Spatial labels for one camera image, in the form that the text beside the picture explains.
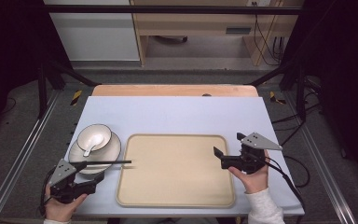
sleeve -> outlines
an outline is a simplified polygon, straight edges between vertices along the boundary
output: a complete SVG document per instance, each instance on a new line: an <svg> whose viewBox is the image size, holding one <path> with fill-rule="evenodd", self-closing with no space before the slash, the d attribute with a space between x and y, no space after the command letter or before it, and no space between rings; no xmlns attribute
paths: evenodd
<svg viewBox="0 0 358 224"><path fill-rule="evenodd" d="M284 224L283 210L272 200L269 189L245 195L252 207L248 216L249 224Z"/></svg>
<svg viewBox="0 0 358 224"><path fill-rule="evenodd" d="M43 224L71 224L71 220L67 221L67 222L59 222L59 221L54 221L54 220L49 220L49 219L45 219L43 221Z"/></svg>

hand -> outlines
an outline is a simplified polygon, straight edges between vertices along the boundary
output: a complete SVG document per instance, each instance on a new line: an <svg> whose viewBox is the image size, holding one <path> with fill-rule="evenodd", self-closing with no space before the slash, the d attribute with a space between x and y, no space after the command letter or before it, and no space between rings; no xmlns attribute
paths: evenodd
<svg viewBox="0 0 358 224"><path fill-rule="evenodd" d="M269 156L266 150L264 150L264 153L266 157ZM228 170L242 182L248 194L257 193L269 187L269 167L267 165L251 175L246 175L232 166L229 167Z"/></svg>
<svg viewBox="0 0 358 224"><path fill-rule="evenodd" d="M46 195L50 195L50 186L46 185ZM46 219L67 222L79 205L87 198L87 194L82 194L71 203L60 203L54 198L48 200L46 207Z"/></svg>

white table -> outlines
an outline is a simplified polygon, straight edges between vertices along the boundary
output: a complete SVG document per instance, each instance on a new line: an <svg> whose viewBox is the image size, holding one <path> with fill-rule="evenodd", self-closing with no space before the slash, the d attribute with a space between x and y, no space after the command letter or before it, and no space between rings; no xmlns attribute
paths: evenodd
<svg viewBox="0 0 358 224"><path fill-rule="evenodd" d="M236 133L258 132L278 143L267 109L260 97L199 96L91 96L77 124L71 145L80 131L94 123L106 124L121 141L121 159L127 139L134 133L219 134L226 138L230 155L239 155ZM290 176L280 151L269 155ZM105 179L97 192L76 210L87 217L235 217L248 214L250 206L243 194L242 183L234 178L236 202L229 208L153 208L123 207L117 203L119 165L105 171ZM77 175L76 182L90 180ZM270 169L269 188L273 200L286 216L303 215L300 202L282 176Z"/></svg>

spoon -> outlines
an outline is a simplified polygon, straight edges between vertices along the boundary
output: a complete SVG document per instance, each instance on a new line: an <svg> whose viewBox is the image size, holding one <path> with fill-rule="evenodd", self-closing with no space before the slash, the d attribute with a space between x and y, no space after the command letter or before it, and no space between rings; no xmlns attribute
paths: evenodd
<svg viewBox="0 0 358 224"><path fill-rule="evenodd" d="M89 140L89 146L84 152L83 157L88 157L92 149L95 148L97 145L101 144L102 141L103 141L103 136L101 134L92 136L91 139Z"/></svg>

table surface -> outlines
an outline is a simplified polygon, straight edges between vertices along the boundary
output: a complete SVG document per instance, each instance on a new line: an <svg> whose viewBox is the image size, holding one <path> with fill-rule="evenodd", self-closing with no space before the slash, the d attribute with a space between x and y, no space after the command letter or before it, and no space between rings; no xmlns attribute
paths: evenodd
<svg viewBox="0 0 358 224"><path fill-rule="evenodd" d="M205 93L219 97L200 97ZM135 133L219 134L227 139L228 151L231 155L239 154L238 150L241 147L236 139L236 132L245 134L258 132L278 143L264 101L257 97L257 91L250 86L98 86L85 105L71 145L80 131L92 123L105 123L117 134L122 144L120 159L124 154L126 139ZM269 155L290 176L282 153L270 150ZM105 180L98 184L97 192L90 195L77 209L76 215L88 217L235 217L245 215L250 211L250 206L243 194L244 187L237 178L234 178L236 201L229 208L124 207L116 200L119 175L119 165L107 169ZM90 180L89 176L76 176L76 182L88 180ZM283 208L287 216L304 214L298 199L280 174L271 170L268 181L272 198Z"/></svg>

